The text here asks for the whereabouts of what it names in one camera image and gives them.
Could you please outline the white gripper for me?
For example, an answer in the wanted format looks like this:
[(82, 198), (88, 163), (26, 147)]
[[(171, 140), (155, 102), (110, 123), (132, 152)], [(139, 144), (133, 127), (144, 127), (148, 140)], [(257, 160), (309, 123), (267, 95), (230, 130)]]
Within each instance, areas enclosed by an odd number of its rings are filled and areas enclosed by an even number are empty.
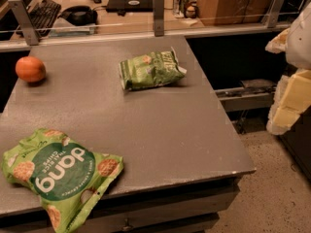
[(311, 2), (290, 29), (283, 30), (269, 41), (265, 50), (272, 53), (286, 51), (287, 62), (302, 68), (290, 77), (281, 77), (268, 114), (267, 131), (273, 135), (283, 135), (311, 106)]

